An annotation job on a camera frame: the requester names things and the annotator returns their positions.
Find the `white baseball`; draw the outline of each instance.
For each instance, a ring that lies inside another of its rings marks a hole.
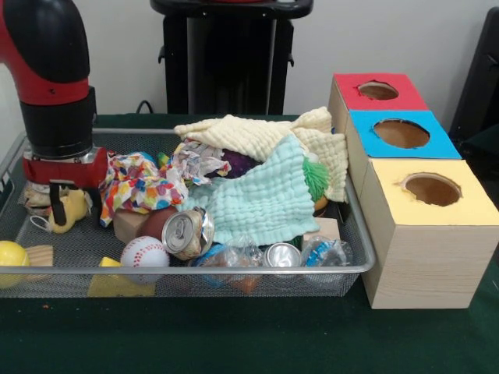
[[[141,236],[126,245],[120,263],[128,267],[167,267],[170,258],[163,243],[151,236]],[[156,283],[161,277],[160,274],[129,275],[129,279],[137,284]]]

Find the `purple ball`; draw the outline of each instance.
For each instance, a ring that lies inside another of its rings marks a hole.
[[[253,169],[255,166],[260,165],[261,163],[255,161],[253,158],[249,156],[245,156],[243,154],[231,151],[231,150],[223,150],[224,155],[222,156],[223,161],[228,161],[231,165],[231,171],[227,174],[226,178],[235,179],[242,177],[248,171]],[[208,178],[216,178],[220,177],[216,172],[210,173],[207,175]]]

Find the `tray rim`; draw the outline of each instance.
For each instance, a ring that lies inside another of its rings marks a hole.
[[[94,129],[95,134],[137,134],[137,135],[175,135],[173,129]],[[9,175],[12,166],[17,162],[22,154],[23,148],[27,145],[26,132],[21,132],[14,143],[9,148],[4,160],[0,163],[0,178]],[[364,250],[366,262],[359,266],[324,266],[324,267],[289,267],[289,268],[227,268],[227,267],[61,267],[61,266],[0,266],[0,274],[163,274],[163,275],[280,275],[280,274],[351,274],[365,273],[373,268],[376,262],[376,255],[373,247],[363,212],[360,209],[359,201],[352,180],[347,175],[345,191],[348,204],[352,211],[353,218],[359,230],[359,238]],[[0,207],[0,214],[3,213],[5,206]]]

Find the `light blue towel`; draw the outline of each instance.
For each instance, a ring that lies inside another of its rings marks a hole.
[[[270,245],[319,230],[303,158],[297,138],[286,136],[264,164],[241,178],[214,178],[192,188],[179,209],[205,208],[214,218],[214,240],[222,244],[248,235],[257,245]]]

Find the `can lid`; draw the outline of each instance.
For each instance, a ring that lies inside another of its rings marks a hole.
[[[161,241],[169,253],[183,251],[194,235],[194,223],[191,217],[184,212],[173,214],[163,226]]]
[[[271,267],[297,267],[302,263],[302,255],[295,246],[278,243],[265,251],[265,263]]]

